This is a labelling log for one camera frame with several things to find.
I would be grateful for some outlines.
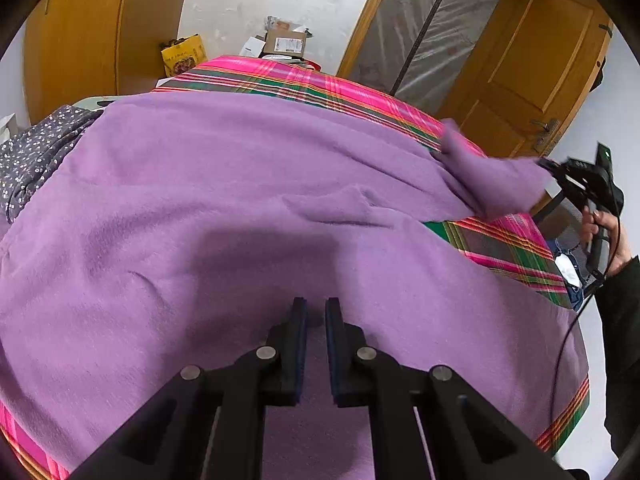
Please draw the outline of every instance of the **clutter pile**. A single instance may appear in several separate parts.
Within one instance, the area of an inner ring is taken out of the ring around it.
[[[304,57],[306,40],[312,37],[313,34],[304,25],[267,16],[264,33],[250,37],[242,47],[240,56],[261,57],[319,71],[321,67],[317,63]]]

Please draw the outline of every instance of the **black sleeve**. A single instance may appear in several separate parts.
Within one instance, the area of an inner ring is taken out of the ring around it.
[[[640,426],[640,261],[636,256],[596,292],[607,372],[605,428],[620,456]]]

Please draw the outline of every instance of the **white wall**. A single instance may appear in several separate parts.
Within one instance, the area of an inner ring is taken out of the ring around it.
[[[597,142],[612,150],[616,184],[625,192],[625,223],[632,248],[640,248],[640,66],[618,31],[607,52],[602,85],[590,93],[551,153],[593,160]],[[555,194],[557,186],[548,190]],[[580,318],[590,366],[591,403],[567,443],[558,453],[567,468],[580,467],[601,480],[616,461],[604,429],[605,386],[602,324],[594,301]]]
[[[22,44],[24,25],[15,35],[11,45],[0,59],[0,118],[16,113],[18,126],[30,126],[27,105],[24,100],[22,79]]]
[[[314,35],[305,57],[335,74],[366,0],[184,0],[179,36],[200,34],[213,59],[240,52],[264,31],[268,15],[301,23]]]

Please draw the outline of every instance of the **door hinge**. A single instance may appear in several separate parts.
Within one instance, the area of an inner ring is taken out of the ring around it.
[[[609,25],[605,25],[604,23],[601,23],[600,25],[598,25],[598,27],[606,30],[609,33],[609,37],[613,38],[613,30],[611,30],[611,27],[609,27]]]
[[[540,126],[542,131],[537,134],[535,143],[533,144],[533,149],[537,153],[543,153],[545,151],[546,142],[556,133],[562,121],[560,119],[549,119],[548,123],[543,121],[539,121],[537,119],[530,120],[531,124],[535,124],[536,126]]]

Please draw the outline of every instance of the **label sticker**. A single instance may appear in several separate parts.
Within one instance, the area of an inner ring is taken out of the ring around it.
[[[302,54],[302,40],[296,40],[295,38],[276,38],[276,45],[273,49],[276,52]]]

